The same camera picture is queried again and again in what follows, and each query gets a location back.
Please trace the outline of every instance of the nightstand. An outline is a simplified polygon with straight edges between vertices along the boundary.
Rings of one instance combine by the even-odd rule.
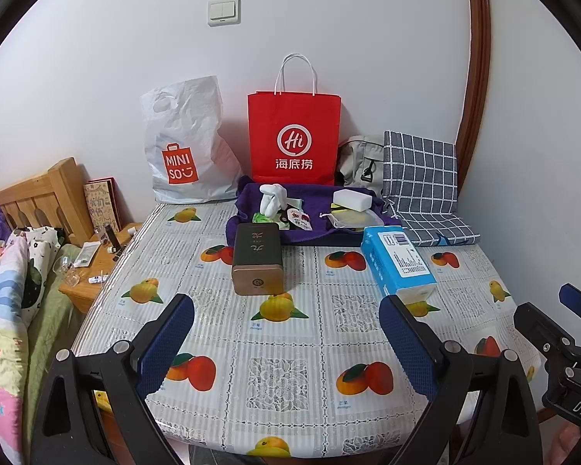
[[[121,243],[121,245],[126,243],[130,238],[127,229],[135,227],[139,230],[141,225],[142,224],[140,223],[127,224],[121,232],[116,233],[118,242]],[[97,241],[96,234],[94,234],[88,241]],[[80,267],[76,269],[80,276],[80,282],[77,285],[69,286],[63,282],[59,287],[59,291],[65,294],[71,300],[73,305],[84,314],[86,314],[88,309],[90,309],[90,306],[92,306],[102,285],[101,283],[89,283],[88,278],[99,276],[101,272],[103,272],[103,274],[110,274],[116,265],[116,262],[112,260],[115,254],[108,253],[107,246],[108,245],[102,245],[99,247],[88,267]]]

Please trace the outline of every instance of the checkered cloth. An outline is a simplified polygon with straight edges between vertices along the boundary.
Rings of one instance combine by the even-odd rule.
[[[410,134],[385,132],[383,199],[417,246],[470,245],[480,235],[455,215],[454,145]]]

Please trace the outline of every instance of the white light switch panel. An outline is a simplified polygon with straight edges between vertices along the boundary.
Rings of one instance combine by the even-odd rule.
[[[209,0],[209,26],[239,22],[239,0]]]

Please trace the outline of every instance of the wooden headboard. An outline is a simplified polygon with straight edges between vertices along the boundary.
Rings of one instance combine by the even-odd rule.
[[[11,228],[62,227],[69,243],[82,246],[93,235],[76,160],[63,159],[47,172],[0,190],[0,209]]]

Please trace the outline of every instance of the blue textured pad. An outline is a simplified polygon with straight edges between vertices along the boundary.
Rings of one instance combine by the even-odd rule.
[[[581,318],[581,291],[571,284],[565,284],[559,289],[559,302]]]
[[[438,391],[434,364],[418,336],[388,297],[381,300],[378,321],[413,389],[432,402]]]
[[[141,399],[159,390],[193,323],[194,303],[191,297],[183,296],[140,360],[140,380],[136,391]]]

